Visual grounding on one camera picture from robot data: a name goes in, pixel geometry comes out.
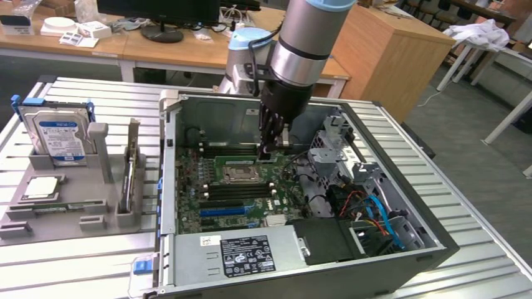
white box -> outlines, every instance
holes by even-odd
[[[104,39],[112,36],[111,27],[105,26],[99,21],[79,24],[79,32],[83,36],[95,39]]]

motherboard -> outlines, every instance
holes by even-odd
[[[253,150],[177,148],[180,234],[284,225],[305,214],[292,156],[257,161]]]

computer monitor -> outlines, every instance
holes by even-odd
[[[143,36],[156,42],[179,42],[183,33],[172,24],[216,26],[220,15],[220,0],[97,0],[99,12],[125,17],[145,17],[160,22],[159,26],[141,29]]]

monitor stand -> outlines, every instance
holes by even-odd
[[[180,42],[183,40],[183,33],[177,28],[164,26],[164,22],[161,22],[159,26],[148,25],[141,28],[140,33],[153,42],[164,42],[165,44]]]

white cloth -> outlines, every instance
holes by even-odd
[[[449,26],[443,33],[456,40],[455,46],[467,41],[492,52],[503,50],[509,41],[507,31],[496,26],[493,19],[479,24]]]

